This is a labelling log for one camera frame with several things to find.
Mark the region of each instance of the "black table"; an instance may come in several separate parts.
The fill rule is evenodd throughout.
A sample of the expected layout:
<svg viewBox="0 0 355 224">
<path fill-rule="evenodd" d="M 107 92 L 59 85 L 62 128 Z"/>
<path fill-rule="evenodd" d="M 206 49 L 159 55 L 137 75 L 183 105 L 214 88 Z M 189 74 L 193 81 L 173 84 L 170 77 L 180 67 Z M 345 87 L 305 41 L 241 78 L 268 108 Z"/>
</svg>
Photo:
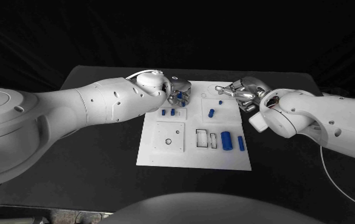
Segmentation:
<svg viewBox="0 0 355 224">
<path fill-rule="evenodd" d="M 62 90 L 141 70 L 78 66 Z M 162 71 L 186 80 L 221 82 L 254 76 L 273 88 L 302 89 L 322 96 L 312 76 L 303 73 Z M 286 139 L 270 129 L 258 133 L 248 123 L 255 112 L 241 112 L 253 171 L 137 166 L 141 116 L 82 128 L 61 139 L 33 167 L 0 186 L 0 204 L 114 212 L 163 194 L 214 192 L 267 201 L 326 223 L 354 223 L 355 203 L 328 179 L 319 145 L 303 135 Z M 333 180 L 351 194 L 355 159 L 328 149 L 323 155 Z"/>
</svg>

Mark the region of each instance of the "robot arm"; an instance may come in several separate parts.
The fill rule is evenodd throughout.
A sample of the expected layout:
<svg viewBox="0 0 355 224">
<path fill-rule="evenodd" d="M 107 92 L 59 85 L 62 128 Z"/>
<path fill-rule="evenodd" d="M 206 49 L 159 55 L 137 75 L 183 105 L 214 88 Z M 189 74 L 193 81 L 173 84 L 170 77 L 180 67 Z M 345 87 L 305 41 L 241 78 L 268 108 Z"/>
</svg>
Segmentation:
<svg viewBox="0 0 355 224">
<path fill-rule="evenodd" d="M 217 91 L 235 97 L 245 112 L 260 106 L 258 113 L 250 118 L 258 132 L 270 127 L 284 138 L 303 134 L 320 146 L 355 157 L 355 99 L 318 97 L 303 90 L 271 90 L 253 77 L 225 88 L 217 87 Z"/>
<path fill-rule="evenodd" d="M 58 139 L 81 128 L 127 121 L 156 111 L 166 100 L 185 106 L 189 93 L 191 83 L 157 70 L 56 92 L 0 89 L 0 183 L 20 175 Z"/>
</svg>

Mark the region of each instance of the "white board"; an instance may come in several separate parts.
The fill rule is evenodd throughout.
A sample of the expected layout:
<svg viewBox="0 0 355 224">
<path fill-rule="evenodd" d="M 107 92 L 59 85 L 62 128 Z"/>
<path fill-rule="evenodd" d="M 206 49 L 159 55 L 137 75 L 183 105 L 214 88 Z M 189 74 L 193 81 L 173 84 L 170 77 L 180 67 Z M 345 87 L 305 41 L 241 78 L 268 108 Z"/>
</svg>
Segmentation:
<svg viewBox="0 0 355 224">
<path fill-rule="evenodd" d="M 232 97 L 218 95 L 215 91 L 215 86 L 225 87 L 231 83 L 196 81 L 191 83 L 189 105 L 182 108 L 165 102 L 156 112 L 146 113 L 137 165 L 250 171 L 240 107 Z M 172 109 L 175 109 L 175 116 L 170 115 Z M 211 109 L 215 110 L 212 118 L 208 116 Z M 196 130 L 205 130 L 208 147 L 204 147 L 205 133 L 199 131 L 198 135 Z M 224 131 L 231 134 L 232 150 L 230 151 L 222 149 Z M 244 140 L 244 151 L 240 150 L 238 136 Z M 196 146 L 196 138 L 202 138 L 202 147 Z"/>
</svg>

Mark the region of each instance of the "white cable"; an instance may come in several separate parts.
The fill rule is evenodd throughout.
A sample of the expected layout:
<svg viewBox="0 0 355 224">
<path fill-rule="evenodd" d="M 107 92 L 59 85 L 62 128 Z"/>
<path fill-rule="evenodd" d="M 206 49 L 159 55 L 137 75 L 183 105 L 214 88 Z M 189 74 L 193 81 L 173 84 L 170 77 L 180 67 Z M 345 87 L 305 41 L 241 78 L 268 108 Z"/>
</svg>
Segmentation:
<svg viewBox="0 0 355 224">
<path fill-rule="evenodd" d="M 130 75 L 126 79 L 130 79 L 131 77 L 137 76 L 141 73 L 154 72 L 154 71 L 157 71 L 157 70 L 152 70 L 152 69 L 143 70 L 143 71 L 137 72 L 136 74 Z"/>
<path fill-rule="evenodd" d="M 322 163 L 323 163 L 323 152 L 322 152 L 322 147 L 320 147 L 320 158 L 322 158 Z M 349 200 L 355 202 L 355 200 L 348 196 L 348 194 L 346 194 L 346 193 L 342 191 L 342 189 L 336 186 L 336 184 L 335 184 L 335 182 L 333 182 L 333 180 L 332 180 L 332 178 L 331 178 L 331 176 L 329 176 L 328 168 L 326 168 L 325 163 L 323 163 L 323 169 L 325 169 L 325 172 L 326 172 L 326 174 L 328 174 L 329 180 L 331 180 L 331 182 L 333 183 L 335 187 L 338 188 L 338 190 L 341 191 L 341 193 L 349 198 Z"/>
</svg>

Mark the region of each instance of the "black backdrop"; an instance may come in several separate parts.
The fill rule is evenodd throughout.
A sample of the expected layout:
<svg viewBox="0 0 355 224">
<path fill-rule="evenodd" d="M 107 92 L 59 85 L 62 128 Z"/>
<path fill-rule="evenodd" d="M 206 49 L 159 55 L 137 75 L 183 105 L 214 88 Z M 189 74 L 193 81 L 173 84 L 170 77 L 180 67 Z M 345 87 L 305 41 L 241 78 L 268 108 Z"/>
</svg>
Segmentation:
<svg viewBox="0 0 355 224">
<path fill-rule="evenodd" d="M 2 4 L 4 88 L 58 90 L 72 68 L 88 65 L 305 72 L 323 90 L 339 87 L 354 95 L 354 0 Z"/>
</svg>

